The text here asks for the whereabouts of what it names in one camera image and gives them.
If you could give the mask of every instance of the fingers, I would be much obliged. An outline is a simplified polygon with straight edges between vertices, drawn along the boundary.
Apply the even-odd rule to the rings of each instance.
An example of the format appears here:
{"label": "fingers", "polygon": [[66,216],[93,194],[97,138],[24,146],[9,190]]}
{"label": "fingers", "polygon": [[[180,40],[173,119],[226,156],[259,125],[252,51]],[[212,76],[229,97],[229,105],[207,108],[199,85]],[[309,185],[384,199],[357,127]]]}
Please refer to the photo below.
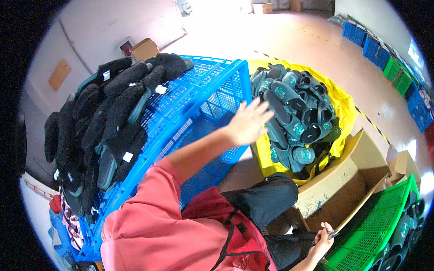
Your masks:
{"label": "fingers", "polygon": [[324,242],[328,242],[329,239],[329,233],[327,232],[326,228],[323,228],[321,230],[321,240],[320,242],[324,243]]}
{"label": "fingers", "polygon": [[266,133],[268,133],[268,129],[266,127],[262,128],[261,131],[259,131],[259,137],[265,135]]}
{"label": "fingers", "polygon": [[319,230],[318,233],[316,234],[315,239],[314,239],[315,245],[318,244],[319,237],[321,236],[321,233],[322,233],[322,230]]}
{"label": "fingers", "polygon": [[246,107],[247,107],[247,102],[246,102],[246,101],[243,101],[243,102],[240,104],[240,107],[238,108],[238,112],[240,112],[240,111],[246,109]]}
{"label": "fingers", "polygon": [[256,108],[255,113],[256,114],[262,114],[265,111],[267,111],[267,109],[268,109],[268,102],[264,101]]}
{"label": "fingers", "polygon": [[258,107],[259,103],[261,102],[261,99],[259,97],[254,98],[253,101],[247,106],[247,110],[250,112],[255,111],[255,109]]}
{"label": "fingers", "polygon": [[262,123],[266,123],[267,121],[271,120],[271,118],[274,117],[273,111],[268,111],[262,117],[260,118]]}
{"label": "fingers", "polygon": [[328,233],[333,232],[332,226],[327,222],[321,222],[321,227],[326,228]]}

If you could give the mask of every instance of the pile of slippers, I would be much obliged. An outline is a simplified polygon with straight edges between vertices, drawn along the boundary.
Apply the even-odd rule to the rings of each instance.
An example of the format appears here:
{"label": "pile of slippers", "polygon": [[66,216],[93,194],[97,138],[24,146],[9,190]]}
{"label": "pile of slippers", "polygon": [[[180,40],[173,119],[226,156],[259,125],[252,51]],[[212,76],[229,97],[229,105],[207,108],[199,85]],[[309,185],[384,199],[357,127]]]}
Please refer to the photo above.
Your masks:
{"label": "pile of slippers", "polygon": [[268,67],[258,68],[250,77],[252,97],[267,101],[275,112],[266,123],[271,160],[298,173],[340,136],[339,118],[327,87],[309,72],[281,64]]}
{"label": "pile of slippers", "polygon": [[125,179],[147,140],[141,118],[149,98],[193,67],[164,53],[134,65],[131,58],[111,61],[48,117],[45,157],[56,160],[55,179],[74,215],[95,222],[95,196]]}
{"label": "pile of slippers", "polygon": [[369,271],[395,271],[400,267],[421,235],[424,222],[421,216],[424,209],[425,200],[417,200],[416,193],[410,192],[389,242],[374,260]]}

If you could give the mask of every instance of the floor marking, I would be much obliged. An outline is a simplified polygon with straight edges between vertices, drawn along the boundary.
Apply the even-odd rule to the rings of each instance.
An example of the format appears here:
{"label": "floor marking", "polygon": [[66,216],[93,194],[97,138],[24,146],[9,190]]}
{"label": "floor marking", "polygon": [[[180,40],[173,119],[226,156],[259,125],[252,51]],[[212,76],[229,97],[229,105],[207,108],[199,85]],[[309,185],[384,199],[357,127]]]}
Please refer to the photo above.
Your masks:
{"label": "floor marking", "polygon": [[389,144],[392,150],[394,152],[397,152],[395,147],[392,145],[392,143],[390,143],[389,139],[386,138],[386,136],[380,131],[380,129],[362,111],[360,111],[360,109],[357,106],[355,106],[355,109],[360,113],[360,115],[365,117],[365,119],[380,133],[380,135],[384,138],[384,140],[386,140],[387,144]]}

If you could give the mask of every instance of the floor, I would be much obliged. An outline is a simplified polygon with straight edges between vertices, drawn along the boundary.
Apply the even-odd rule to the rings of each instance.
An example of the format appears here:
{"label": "floor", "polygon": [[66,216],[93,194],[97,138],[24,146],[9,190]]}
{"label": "floor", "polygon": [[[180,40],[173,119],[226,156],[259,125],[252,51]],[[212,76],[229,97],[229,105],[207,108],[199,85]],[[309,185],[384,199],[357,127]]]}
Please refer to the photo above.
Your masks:
{"label": "floor", "polygon": [[[260,53],[310,66],[352,95],[399,152],[408,150],[422,176],[420,194],[431,202],[434,176],[427,143],[411,118],[405,100],[384,80],[382,71],[362,56],[362,48],[342,37],[342,28],[320,12],[248,14],[231,19],[186,17],[188,35],[163,52],[224,59],[263,59]],[[352,134],[364,128],[387,162],[396,157],[384,138],[357,117]],[[262,179],[250,149],[221,183],[222,190],[249,187]],[[425,214],[430,208],[427,204]]]}

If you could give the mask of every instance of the red sleeve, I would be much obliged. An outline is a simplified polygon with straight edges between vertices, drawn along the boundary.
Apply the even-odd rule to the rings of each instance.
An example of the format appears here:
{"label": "red sleeve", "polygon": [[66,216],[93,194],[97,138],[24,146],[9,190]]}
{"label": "red sleeve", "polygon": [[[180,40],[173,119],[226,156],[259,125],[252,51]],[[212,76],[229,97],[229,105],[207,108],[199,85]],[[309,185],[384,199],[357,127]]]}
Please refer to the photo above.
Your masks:
{"label": "red sleeve", "polygon": [[116,240],[151,237],[161,229],[181,220],[180,186],[177,173],[168,159],[150,167],[137,187],[137,194],[107,216],[102,229],[101,256],[108,270],[123,270]]}

